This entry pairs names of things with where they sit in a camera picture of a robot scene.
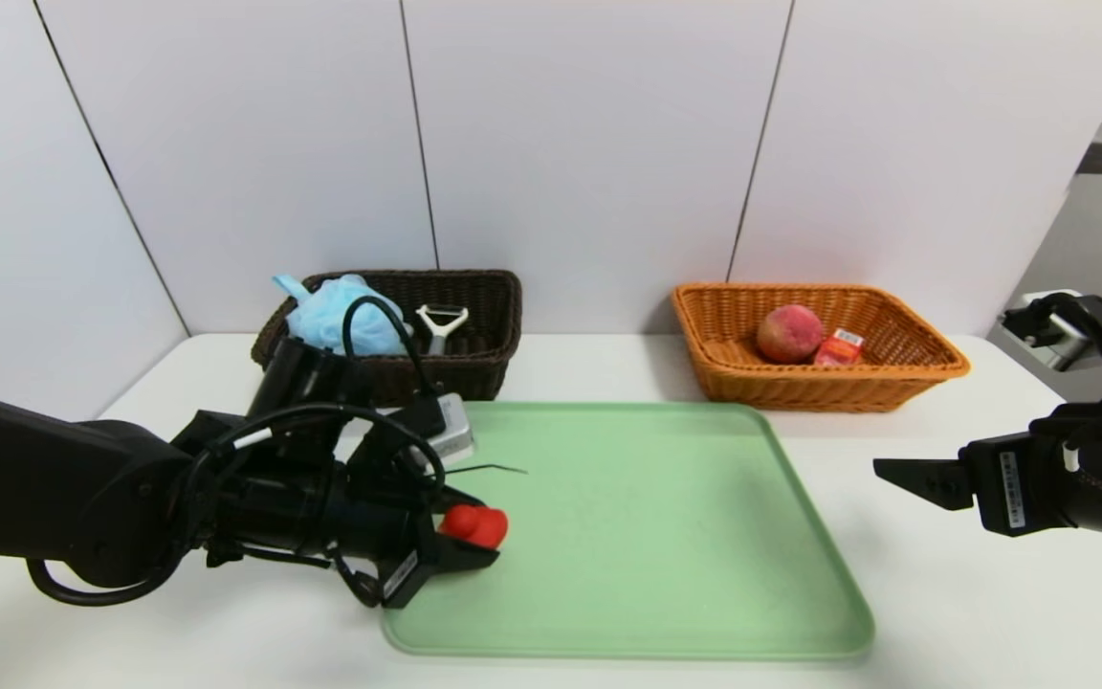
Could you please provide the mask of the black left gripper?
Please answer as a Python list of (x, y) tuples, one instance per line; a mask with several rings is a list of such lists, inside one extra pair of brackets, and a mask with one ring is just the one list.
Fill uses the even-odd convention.
[(455, 506), (484, 506), (462, 489), (382, 489), (352, 494), (332, 488), (325, 499), (325, 555), (349, 591), (367, 609), (402, 609), (431, 575), (490, 567), (497, 549), (445, 532), (432, 535), (432, 516)]

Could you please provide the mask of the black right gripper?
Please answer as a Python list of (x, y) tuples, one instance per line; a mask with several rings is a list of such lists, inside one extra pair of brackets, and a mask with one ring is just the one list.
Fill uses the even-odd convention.
[(1024, 433), (970, 442), (960, 461), (876, 457), (871, 467), (948, 512), (971, 509), (975, 494), (988, 532), (1102, 532), (1102, 403), (1060, 405)]

